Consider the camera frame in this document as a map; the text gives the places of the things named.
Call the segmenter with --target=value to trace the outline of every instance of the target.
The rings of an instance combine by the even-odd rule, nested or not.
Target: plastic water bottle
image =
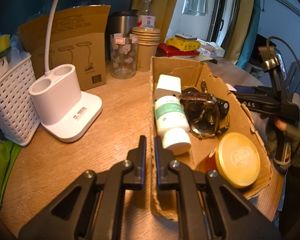
[[[151,0],[141,0],[138,7],[138,27],[154,28],[155,13],[151,6]]]

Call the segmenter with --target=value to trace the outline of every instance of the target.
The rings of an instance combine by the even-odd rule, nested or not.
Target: white lamp arm
[[[50,38],[51,38],[51,30],[52,30],[52,23],[53,23],[53,17],[54,13],[56,11],[56,7],[59,0],[53,0],[51,11],[49,14],[49,20],[48,20],[48,26],[47,26],[47,35],[46,35],[46,44],[44,48],[44,69],[45,69],[45,75],[50,75],[50,68],[49,68],[49,51],[50,51]]]

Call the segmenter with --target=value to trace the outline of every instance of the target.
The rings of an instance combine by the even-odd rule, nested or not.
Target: glove
[[[294,126],[289,123],[286,123],[279,118],[269,119],[266,125],[266,135],[268,141],[269,152],[271,154],[275,154],[277,150],[277,135],[276,130],[280,130],[283,132],[285,138],[291,143],[291,149],[294,153],[291,159],[291,165],[294,167],[300,167],[300,147],[297,153],[295,150],[298,146],[300,140],[300,122]]]

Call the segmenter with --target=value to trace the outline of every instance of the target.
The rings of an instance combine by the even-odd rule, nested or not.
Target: white medicine bottle
[[[174,96],[164,96],[154,103],[157,133],[161,136],[162,146],[174,155],[185,153],[191,148],[189,123],[185,112]]]
[[[138,6],[138,27],[154,28],[155,13],[151,0],[141,0]]]

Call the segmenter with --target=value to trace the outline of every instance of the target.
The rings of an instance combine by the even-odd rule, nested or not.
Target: lamp packaging box
[[[105,29],[110,5],[69,8],[55,13],[51,32],[49,67],[73,64],[81,90],[106,83]],[[32,57],[36,78],[44,75],[44,47],[49,15],[19,26],[26,51]]]

